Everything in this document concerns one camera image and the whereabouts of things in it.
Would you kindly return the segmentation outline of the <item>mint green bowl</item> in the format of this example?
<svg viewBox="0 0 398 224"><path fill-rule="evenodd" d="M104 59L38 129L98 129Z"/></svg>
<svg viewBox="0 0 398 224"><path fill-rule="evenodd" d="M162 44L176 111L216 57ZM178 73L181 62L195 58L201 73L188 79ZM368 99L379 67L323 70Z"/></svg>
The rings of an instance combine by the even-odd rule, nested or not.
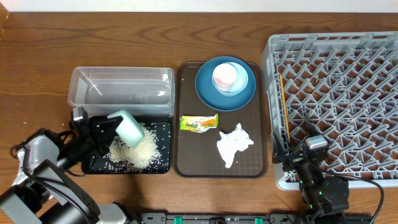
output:
<svg viewBox="0 0 398 224"><path fill-rule="evenodd" d="M140 124L126 110L107 115L107 118L116 118L118 116L121 116L123 120L116 128L117 134L129 147L137 147L145 136Z"/></svg>

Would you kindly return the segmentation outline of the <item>pink plastic cup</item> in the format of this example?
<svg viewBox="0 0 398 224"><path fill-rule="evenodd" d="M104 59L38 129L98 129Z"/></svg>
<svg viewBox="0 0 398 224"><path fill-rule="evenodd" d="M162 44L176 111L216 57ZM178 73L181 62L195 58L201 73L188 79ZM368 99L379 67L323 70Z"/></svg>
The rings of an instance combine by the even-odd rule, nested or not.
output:
<svg viewBox="0 0 398 224"><path fill-rule="evenodd" d="M215 67L212 74L215 87L225 93L232 89L237 77L237 70L230 63L219 64Z"/></svg>

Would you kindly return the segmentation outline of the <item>white tissue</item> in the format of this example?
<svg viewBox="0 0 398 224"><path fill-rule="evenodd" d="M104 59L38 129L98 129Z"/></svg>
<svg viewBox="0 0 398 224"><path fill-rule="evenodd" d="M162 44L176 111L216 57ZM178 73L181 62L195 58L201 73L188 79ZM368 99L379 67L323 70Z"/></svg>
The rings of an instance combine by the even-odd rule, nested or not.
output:
<svg viewBox="0 0 398 224"><path fill-rule="evenodd" d="M220 140L217 141L216 146L218 152L224 161L224 167L230 169L233 165L236 153L245 151L254 141L249 137L249 134L242 128L241 123L236 125L234 131L230 133L219 132Z"/></svg>

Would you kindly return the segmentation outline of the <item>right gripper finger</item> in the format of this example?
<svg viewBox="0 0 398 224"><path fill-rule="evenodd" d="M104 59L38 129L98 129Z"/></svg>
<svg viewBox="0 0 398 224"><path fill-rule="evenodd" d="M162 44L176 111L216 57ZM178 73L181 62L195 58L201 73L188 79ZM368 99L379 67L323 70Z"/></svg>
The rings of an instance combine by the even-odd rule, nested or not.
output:
<svg viewBox="0 0 398 224"><path fill-rule="evenodd" d="M285 161L286 153L276 133L273 133L273 138L274 138L274 148L272 152L272 163L278 164Z"/></svg>
<svg viewBox="0 0 398 224"><path fill-rule="evenodd" d="M317 127L309 121L309 118L307 115L305 115L303 117L303 120L305 121L306 129L307 129L306 134L307 134L308 138L320 135L320 132L317 130Z"/></svg>

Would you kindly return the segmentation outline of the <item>green snack wrapper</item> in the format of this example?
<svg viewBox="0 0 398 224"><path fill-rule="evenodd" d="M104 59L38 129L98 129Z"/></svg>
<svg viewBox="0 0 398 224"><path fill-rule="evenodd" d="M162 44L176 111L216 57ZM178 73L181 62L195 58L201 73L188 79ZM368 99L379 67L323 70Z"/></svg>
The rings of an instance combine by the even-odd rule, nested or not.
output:
<svg viewBox="0 0 398 224"><path fill-rule="evenodd" d="M204 133L212 128L217 128L219 114L214 116L186 116L180 117L180 130L191 131L194 133Z"/></svg>

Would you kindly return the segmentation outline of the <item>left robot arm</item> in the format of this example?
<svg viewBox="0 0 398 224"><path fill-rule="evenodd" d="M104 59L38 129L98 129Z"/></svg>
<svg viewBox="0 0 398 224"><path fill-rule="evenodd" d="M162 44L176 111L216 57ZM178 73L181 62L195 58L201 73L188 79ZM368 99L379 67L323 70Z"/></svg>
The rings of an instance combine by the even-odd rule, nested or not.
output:
<svg viewBox="0 0 398 224"><path fill-rule="evenodd" d="M41 128L10 150L20 162L1 210L14 223L141 223L120 203L99 206L67 173L87 157L109 151L123 118L73 118L70 130Z"/></svg>

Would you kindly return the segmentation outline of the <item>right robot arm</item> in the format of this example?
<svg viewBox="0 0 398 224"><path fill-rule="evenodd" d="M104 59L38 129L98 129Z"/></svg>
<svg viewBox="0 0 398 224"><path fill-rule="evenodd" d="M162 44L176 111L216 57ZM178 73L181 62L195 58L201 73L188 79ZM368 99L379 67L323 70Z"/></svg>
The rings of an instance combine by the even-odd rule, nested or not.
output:
<svg viewBox="0 0 398 224"><path fill-rule="evenodd" d="M274 149L272 163L280 164L284 172L295 171L299 178L299 190L303 201L310 209L305 212L305 223L347 223L344 211L349 208L349 184L343 177L325 171L320 163L328 157L330 141L307 123L310 135L299 147L298 152L285 153L276 133L272 134Z"/></svg>

